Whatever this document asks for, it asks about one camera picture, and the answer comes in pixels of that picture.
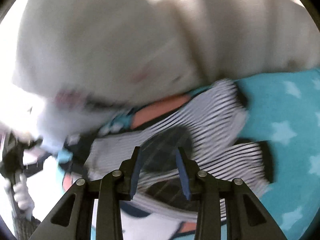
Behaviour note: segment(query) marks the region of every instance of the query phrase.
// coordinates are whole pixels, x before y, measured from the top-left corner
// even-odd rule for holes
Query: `white cloth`
[[[11,183],[9,179],[5,180],[4,189],[9,190]],[[14,200],[17,202],[18,207],[25,211],[26,218],[31,221],[32,211],[35,208],[35,203],[32,200],[28,186],[27,186],[27,177],[24,174],[20,175],[20,182],[16,185],[13,185],[14,191]]]
[[[320,65],[320,33],[296,0],[167,0],[210,82]]]
[[[34,138],[43,138],[41,148],[55,153],[62,149],[67,136],[97,129],[115,115],[126,111],[126,108],[100,111],[60,109],[54,103],[47,102],[44,107],[32,108],[31,118],[36,125],[31,132]]]
[[[201,85],[182,37],[146,0],[29,0],[13,82],[143,105]]]

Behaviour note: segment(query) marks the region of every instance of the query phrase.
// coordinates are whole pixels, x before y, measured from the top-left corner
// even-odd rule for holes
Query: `blue cloth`
[[[237,82],[249,100],[241,137],[269,140],[275,183],[261,201],[288,240],[297,240],[320,207],[320,72],[259,74]]]

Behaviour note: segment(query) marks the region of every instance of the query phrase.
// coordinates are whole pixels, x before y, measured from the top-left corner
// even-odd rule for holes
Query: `striped cloth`
[[[237,95],[236,85],[223,79],[142,131],[97,138],[85,163],[89,178],[100,179],[118,169],[140,146],[144,165],[131,203],[148,212],[196,221],[198,203],[184,198],[175,164],[175,150],[183,147],[201,169],[219,179],[240,177],[256,195],[262,195],[268,181],[259,144],[234,145],[246,120]],[[224,200],[220,204],[225,220]]]

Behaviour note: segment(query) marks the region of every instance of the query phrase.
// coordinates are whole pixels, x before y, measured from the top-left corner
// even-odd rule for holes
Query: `blue gripper pad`
[[[189,185],[189,178],[187,175],[186,167],[183,163],[180,151],[177,149],[176,151],[176,163],[179,171],[182,191],[187,200],[191,199],[191,192],[190,192],[190,185]]]
[[[144,159],[143,155],[140,154],[140,150],[138,152],[137,160],[135,162],[132,175],[131,175],[131,184],[130,184],[130,197],[133,199],[133,196],[136,194],[137,186],[138,186],[138,180],[139,180],[139,174],[140,170],[143,166]]]

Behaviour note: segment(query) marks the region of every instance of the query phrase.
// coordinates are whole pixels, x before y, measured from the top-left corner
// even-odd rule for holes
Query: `metal screw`
[[[198,171],[198,176],[205,177],[205,176],[207,176],[207,172],[206,171]]]
[[[78,179],[77,182],[76,182],[76,184],[77,184],[78,186],[82,186],[84,183],[85,183],[85,180],[84,180],[84,179]]]
[[[112,172],[112,176],[114,177],[119,177],[122,174],[122,172],[120,170],[115,170]]]
[[[242,180],[242,179],[239,179],[239,178],[236,178],[236,179],[234,180],[234,183],[235,183],[236,185],[242,185],[243,180]]]

